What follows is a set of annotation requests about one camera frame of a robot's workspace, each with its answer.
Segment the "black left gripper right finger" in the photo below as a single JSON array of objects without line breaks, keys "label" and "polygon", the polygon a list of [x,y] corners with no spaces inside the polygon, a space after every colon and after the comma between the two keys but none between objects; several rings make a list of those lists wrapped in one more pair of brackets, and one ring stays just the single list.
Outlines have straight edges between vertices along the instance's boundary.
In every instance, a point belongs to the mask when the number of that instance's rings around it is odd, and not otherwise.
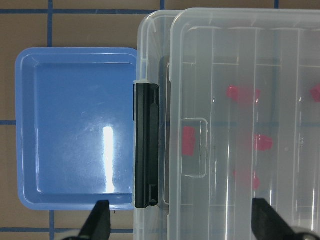
[{"label": "black left gripper right finger", "polygon": [[308,240],[307,232],[295,232],[263,198],[252,199],[251,229],[257,240]]}]

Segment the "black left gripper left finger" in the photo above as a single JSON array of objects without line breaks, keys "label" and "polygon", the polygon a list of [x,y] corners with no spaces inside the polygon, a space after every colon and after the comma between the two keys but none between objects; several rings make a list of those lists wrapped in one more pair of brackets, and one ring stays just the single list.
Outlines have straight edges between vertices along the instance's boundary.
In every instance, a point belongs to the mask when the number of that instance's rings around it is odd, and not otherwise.
[{"label": "black left gripper left finger", "polygon": [[111,235],[110,203],[108,200],[96,202],[85,224],[80,230],[78,240],[108,240]]}]

